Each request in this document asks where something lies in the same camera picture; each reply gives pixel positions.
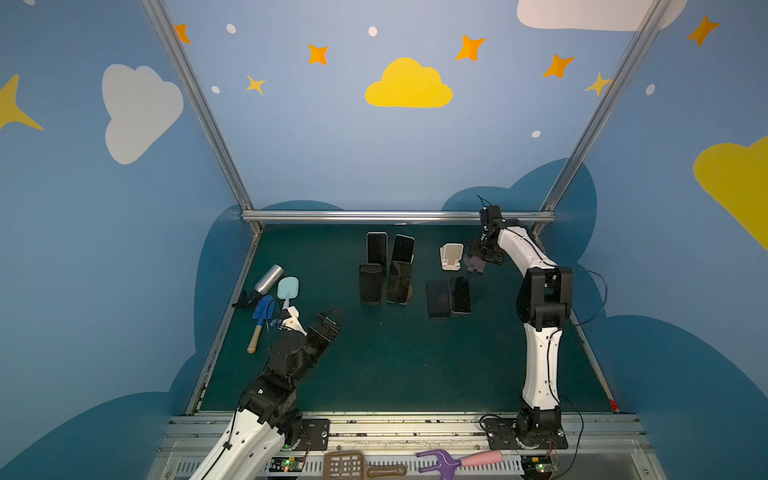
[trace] aluminum frame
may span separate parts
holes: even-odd
[[[325,452],[310,452],[308,462],[313,463],[302,477],[319,478],[323,455],[339,450],[362,450],[366,460],[379,465],[405,462],[434,462],[430,458],[416,458],[417,452],[430,449],[447,449],[452,455],[471,455],[488,448],[485,432],[478,420],[484,412],[305,412],[305,418],[330,420],[328,448]],[[515,416],[515,412],[495,412],[504,416]],[[199,412],[193,416],[173,417],[148,480],[168,480],[191,475],[205,455],[216,444],[232,412]],[[666,480],[656,455],[645,435],[642,424],[635,415],[611,413],[583,413],[584,434],[579,444],[579,458],[582,462],[602,466],[603,461],[620,458],[624,465],[633,466],[637,477],[643,480]],[[566,435],[574,439],[581,429],[578,414],[563,415]],[[560,451],[562,461],[567,465],[575,442]],[[302,456],[304,452],[281,452],[279,456]],[[459,477],[470,478],[495,476],[509,478],[519,473],[520,455],[547,455],[547,449],[502,450],[505,464],[490,468],[462,468],[456,472]],[[573,478],[584,477],[577,473]],[[296,473],[270,473],[273,476],[297,477]]]
[[[640,27],[632,37],[624,56],[614,71],[613,77],[611,77],[608,90],[601,95],[598,105],[594,108],[587,122],[587,126],[581,132],[581,136],[576,142],[571,155],[565,161],[560,174],[555,179],[547,197],[541,204],[540,211],[552,212],[560,202],[560,199],[568,189],[568,185],[573,181],[578,168],[584,163],[587,153],[589,153],[589,150],[605,126],[608,117],[611,116],[611,112],[616,108],[621,95],[634,76],[634,72],[640,66],[650,45],[654,42],[656,35],[658,35],[660,31],[659,25],[670,3],[671,0],[654,0],[650,4],[643,21],[640,23]],[[544,224],[537,223],[534,225],[533,231],[538,235],[543,228]]]
[[[243,178],[237,170],[237,165],[230,153],[227,142],[224,141],[224,137],[216,122],[216,118],[205,99],[200,82],[197,80],[197,74],[195,74],[190,59],[184,51],[184,46],[181,44],[181,41],[176,34],[176,29],[174,28],[174,22],[170,16],[170,12],[166,8],[163,0],[142,0],[142,3],[147,10],[147,14],[152,21],[155,31],[157,32],[157,36],[160,37],[160,40],[165,47],[165,51],[168,53],[171,64],[179,75],[181,84],[187,92],[189,102],[192,104],[192,108],[194,108],[197,117],[200,119],[200,123],[208,137],[210,146],[214,149],[214,153],[219,159],[224,174],[227,175],[227,180],[232,186],[232,191],[235,193],[237,201],[240,203],[243,210],[253,209],[253,204],[248,196],[248,191],[243,182]]]
[[[219,330],[216,333],[213,343],[210,345],[208,357],[205,360],[203,369],[200,371],[200,376],[197,377],[197,384],[195,385],[190,401],[187,404],[187,415],[193,415],[202,404],[205,391],[208,388],[210,376],[214,372],[216,361],[219,359],[219,353],[221,353],[221,346],[224,343],[224,337],[227,336],[227,330],[230,328],[232,315],[235,312],[232,304],[237,301],[237,298],[240,296],[240,291],[243,289],[245,279],[248,276],[248,270],[250,270],[250,265],[253,263],[253,257],[256,255],[256,248],[259,246],[259,240],[261,240],[261,234],[254,233],[253,240],[251,240],[250,247],[248,247],[248,252],[243,261],[243,268],[240,269],[240,276],[237,277],[237,283],[235,283],[235,288],[232,291],[230,302],[227,304],[227,310],[224,312],[224,317],[221,320],[221,324],[219,324]]]
[[[502,212],[504,218],[541,223],[553,222],[554,212]],[[480,213],[467,211],[396,211],[396,210],[245,210],[246,222],[314,221],[314,222],[479,222]]]

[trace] smartphone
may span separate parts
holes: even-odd
[[[395,246],[392,248],[392,261],[413,263],[413,246],[416,240],[405,235],[395,235]]]
[[[451,313],[472,313],[469,280],[465,276],[458,276],[451,280]]]
[[[386,301],[401,303],[408,302],[408,289],[411,286],[411,263],[393,260],[389,264],[389,278],[386,286]]]
[[[383,273],[386,266],[386,232],[368,232],[366,243],[368,245],[368,263],[378,263],[382,266]]]
[[[382,302],[382,271],[378,263],[360,265],[360,301],[365,305],[380,305]]]
[[[429,318],[451,318],[448,282],[445,280],[427,282],[427,313]]]

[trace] black mounting plate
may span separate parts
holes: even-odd
[[[517,436],[515,435],[514,425],[514,418],[484,419],[482,426],[486,430],[488,447],[491,450],[522,450],[522,446],[518,443]],[[553,434],[548,438],[554,443],[552,448],[558,450],[568,448],[568,441],[564,436]],[[548,441],[545,439],[536,449],[549,450],[549,446]]]
[[[328,419],[301,419],[301,433],[299,435],[299,443],[295,452],[306,451],[306,440],[309,438],[312,440],[310,446],[311,452],[324,451],[328,449],[328,427],[331,421]]]

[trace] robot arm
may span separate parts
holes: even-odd
[[[295,445],[301,412],[296,387],[336,338],[339,325],[330,313],[304,333],[283,331],[264,370],[246,388],[232,421],[190,480],[252,480],[285,445]]]
[[[548,439],[564,442],[558,347],[571,312],[573,273],[549,260],[524,227],[504,220],[498,206],[483,207],[480,216],[483,234],[475,248],[479,251],[473,253],[498,264],[507,253],[523,275],[516,310],[524,323],[528,358],[521,411],[515,422],[518,442],[523,448],[535,448]]]

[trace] white phone stand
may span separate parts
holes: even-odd
[[[464,253],[462,243],[446,243],[440,247],[440,263],[443,270],[460,270],[462,268],[461,260]]]

